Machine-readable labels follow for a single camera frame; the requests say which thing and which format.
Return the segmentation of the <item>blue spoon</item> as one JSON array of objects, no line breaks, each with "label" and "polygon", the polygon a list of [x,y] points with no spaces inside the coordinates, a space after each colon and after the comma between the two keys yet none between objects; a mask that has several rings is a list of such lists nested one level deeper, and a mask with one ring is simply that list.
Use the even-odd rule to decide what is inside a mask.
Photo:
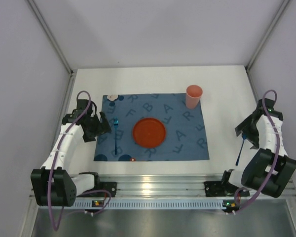
[{"label": "blue spoon", "polygon": [[244,133],[242,133],[241,137],[242,137],[242,144],[241,144],[240,151],[239,151],[239,154],[238,154],[238,157],[237,157],[236,163],[235,163],[236,166],[239,165],[239,160],[240,160],[240,157],[241,157],[241,153],[242,153],[242,150],[243,150],[243,146],[244,146],[245,140],[246,140],[246,138],[247,138],[246,135],[245,135]]}]

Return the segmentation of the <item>blue fork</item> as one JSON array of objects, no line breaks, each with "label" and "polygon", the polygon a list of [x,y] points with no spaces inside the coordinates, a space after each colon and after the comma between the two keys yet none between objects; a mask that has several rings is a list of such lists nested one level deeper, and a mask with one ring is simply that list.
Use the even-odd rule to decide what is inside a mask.
[{"label": "blue fork", "polygon": [[113,118],[113,126],[114,126],[114,140],[115,140],[114,154],[117,155],[117,129],[119,126],[119,121],[117,117]]}]

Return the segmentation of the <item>red round plate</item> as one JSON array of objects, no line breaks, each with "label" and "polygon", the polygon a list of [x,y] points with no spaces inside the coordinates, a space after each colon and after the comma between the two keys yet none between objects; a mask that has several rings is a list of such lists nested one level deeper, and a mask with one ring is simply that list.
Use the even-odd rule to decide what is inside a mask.
[{"label": "red round plate", "polygon": [[143,118],[133,127],[132,135],[137,145],[151,149],[160,146],[166,138],[166,128],[156,118]]}]

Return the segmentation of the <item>blue letter-print placemat cloth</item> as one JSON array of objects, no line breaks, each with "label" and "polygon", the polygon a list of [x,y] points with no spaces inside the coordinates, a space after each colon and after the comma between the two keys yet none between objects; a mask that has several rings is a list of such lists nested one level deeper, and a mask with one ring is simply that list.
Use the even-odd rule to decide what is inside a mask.
[{"label": "blue letter-print placemat cloth", "polygon": [[[98,137],[95,161],[209,160],[201,106],[188,109],[184,93],[104,95],[102,111],[112,132]],[[114,154],[114,117],[119,121],[117,155]],[[134,141],[133,127],[144,118],[158,119],[166,128],[166,138],[156,148],[147,149]]]}]

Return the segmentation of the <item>pink plastic cup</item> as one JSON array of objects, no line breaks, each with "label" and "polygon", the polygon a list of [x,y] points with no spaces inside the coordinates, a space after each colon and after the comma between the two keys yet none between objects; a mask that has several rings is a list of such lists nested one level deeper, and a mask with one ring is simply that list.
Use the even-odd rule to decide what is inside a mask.
[{"label": "pink plastic cup", "polygon": [[194,109],[200,102],[203,89],[198,85],[190,85],[186,89],[185,105],[189,109]]}]

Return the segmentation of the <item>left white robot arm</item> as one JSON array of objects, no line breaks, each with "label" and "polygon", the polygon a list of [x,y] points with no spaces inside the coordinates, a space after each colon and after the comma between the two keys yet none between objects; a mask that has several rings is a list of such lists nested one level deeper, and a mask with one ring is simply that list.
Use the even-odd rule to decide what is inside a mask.
[{"label": "left white robot arm", "polygon": [[85,171],[75,177],[68,173],[71,160],[80,142],[94,142],[96,138],[111,132],[104,112],[96,114],[95,103],[77,99],[76,108],[62,119],[57,141],[41,168],[31,173],[31,183],[39,206],[70,207],[76,197],[99,190],[98,173]]}]

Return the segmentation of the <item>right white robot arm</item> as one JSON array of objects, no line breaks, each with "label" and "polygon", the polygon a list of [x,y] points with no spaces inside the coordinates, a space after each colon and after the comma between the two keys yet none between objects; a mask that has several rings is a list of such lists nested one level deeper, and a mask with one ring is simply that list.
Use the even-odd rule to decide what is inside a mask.
[{"label": "right white robot arm", "polygon": [[265,105],[274,125],[270,123],[260,99],[252,114],[235,127],[236,136],[241,135],[248,140],[253,145],[251,148],[257,153],[253,158],[247,159],[248,164],[243,171],[234,169],[224,171],[222,184],[231,194],[240,187],[253,190],[260,188],[275,159],[277,136],[280,137],[277,162],[261,193],[278,198],[296,169],[296,160],[289,158],[283,145],[281,132],[283,114],[274,110],[274,100],[266,98]]}]

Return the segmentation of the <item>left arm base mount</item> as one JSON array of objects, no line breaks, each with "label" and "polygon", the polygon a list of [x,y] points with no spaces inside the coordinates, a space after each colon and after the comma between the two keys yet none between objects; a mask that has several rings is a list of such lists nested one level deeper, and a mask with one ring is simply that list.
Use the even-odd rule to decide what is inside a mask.
[{"label": "left arm base mount", "polygon": [[[95,188],[95,190],[106,190],[108,191],[112,197],[115,197],[117,192],[117,182],[100,182],[99,185]],[[95,197],[106,197],[108,198],[109,195],[104,192],[98,192],[94,194]]]}]

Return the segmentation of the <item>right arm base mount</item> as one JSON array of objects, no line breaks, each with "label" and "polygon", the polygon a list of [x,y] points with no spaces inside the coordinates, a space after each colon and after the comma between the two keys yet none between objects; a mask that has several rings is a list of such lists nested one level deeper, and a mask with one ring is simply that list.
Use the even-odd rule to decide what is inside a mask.
[{"label": "right arm base mount", "polygon": [[205,196],[213,197],[234,197],[238,187],[232,184],[225,184],[222,181],[206,181],[204,182]]}]

